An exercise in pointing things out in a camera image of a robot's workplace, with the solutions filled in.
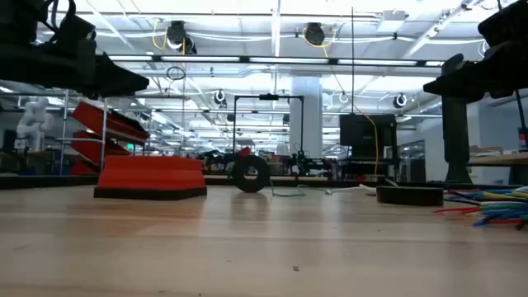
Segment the red and black box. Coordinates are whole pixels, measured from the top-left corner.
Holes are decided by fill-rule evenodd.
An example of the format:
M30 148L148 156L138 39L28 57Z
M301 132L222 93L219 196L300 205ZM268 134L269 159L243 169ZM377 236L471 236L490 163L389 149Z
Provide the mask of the red and black box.
M205 196L201 161L174 156L109 156L95 198L184 200Z

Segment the black cable spool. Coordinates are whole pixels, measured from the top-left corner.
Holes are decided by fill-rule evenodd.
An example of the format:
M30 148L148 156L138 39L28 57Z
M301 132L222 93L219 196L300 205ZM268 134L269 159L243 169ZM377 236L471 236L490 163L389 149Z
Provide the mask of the black cable spool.
M257 171L255 178L246 178L245 173L250 168ZM263 158L255 155L248 155L239 158L232 171L233 184L246 193L256 193L263 189L270 180L268 164Z

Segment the black tape roll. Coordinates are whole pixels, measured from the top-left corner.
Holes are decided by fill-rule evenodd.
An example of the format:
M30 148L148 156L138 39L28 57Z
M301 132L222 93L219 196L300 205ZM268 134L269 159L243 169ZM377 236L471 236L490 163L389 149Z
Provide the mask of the black tape roll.
M444 191L441 188L416 186L378 186L379 203L407 206L443 206Z

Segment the wooden table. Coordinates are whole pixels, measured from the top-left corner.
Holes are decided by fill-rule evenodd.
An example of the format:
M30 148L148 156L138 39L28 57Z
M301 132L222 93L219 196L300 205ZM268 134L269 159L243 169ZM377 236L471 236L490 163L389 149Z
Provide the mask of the wooden table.
M528 185L528 152L475 157L468 165L478 172L479 184Z

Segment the black monitor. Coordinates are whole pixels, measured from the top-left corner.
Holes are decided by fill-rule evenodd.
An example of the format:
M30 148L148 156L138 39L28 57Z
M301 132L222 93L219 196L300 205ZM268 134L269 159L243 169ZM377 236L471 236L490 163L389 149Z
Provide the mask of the black monitor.
M339 116L340 145L351 147L353 158L382 158L384 148L397 148L394 115Z

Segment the white building column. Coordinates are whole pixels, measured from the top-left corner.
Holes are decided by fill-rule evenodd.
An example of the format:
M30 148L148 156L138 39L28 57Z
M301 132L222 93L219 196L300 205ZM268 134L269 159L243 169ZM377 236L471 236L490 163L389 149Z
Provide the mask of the white building column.
M304 150L307 157L321 158L323 154L323 90L319 77L293 77L290 95L302 96L303 101L290 99L290 152Z

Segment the thin black slanted pole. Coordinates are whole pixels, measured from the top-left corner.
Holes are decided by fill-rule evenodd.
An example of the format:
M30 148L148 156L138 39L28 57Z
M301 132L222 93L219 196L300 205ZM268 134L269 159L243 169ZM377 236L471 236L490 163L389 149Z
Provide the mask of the thin black slanted pole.
M518 89L515 90L515 96L516 96L516 103L517 103L517 108L519 111L519 116L520 116L520 121L521 121L521 135L523 136L525 146L528 149L528 129L526 128L526 119L524 115L524 109L521 103L521 95Z

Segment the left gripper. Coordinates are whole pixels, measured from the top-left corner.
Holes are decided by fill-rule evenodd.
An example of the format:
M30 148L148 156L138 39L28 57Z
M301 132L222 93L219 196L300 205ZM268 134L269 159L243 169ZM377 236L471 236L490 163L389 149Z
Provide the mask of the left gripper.
M57 44L0 43L0 80L97 93L101 97L134 95L149 80L115 64L107 54L95 54L93 40L80 40L73 54Z

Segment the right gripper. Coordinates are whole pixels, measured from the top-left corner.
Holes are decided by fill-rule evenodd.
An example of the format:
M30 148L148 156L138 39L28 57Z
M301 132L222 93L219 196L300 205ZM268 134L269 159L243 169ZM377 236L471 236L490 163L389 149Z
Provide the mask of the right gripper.
M506 41L490 47L483 62L490 78L486 80L493 99L509 97L515 90L528 88L528 39ZM485 91L476 83L477 62L454 55L441 66L441 75L423 85L424 92L458 98L465 103L480 101Z

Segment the metal rack with red bins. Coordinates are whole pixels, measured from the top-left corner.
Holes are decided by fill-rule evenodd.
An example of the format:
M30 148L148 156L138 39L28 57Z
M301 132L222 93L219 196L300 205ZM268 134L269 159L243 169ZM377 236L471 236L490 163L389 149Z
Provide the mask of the metal rack with red bins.
M80 101L71 114L72 118L85 127L78 130L64 142L78 153L69 170L70 175L98 175L105 157L130 156L130 151L119 142L143 146L149 133L137 120L121 113Z

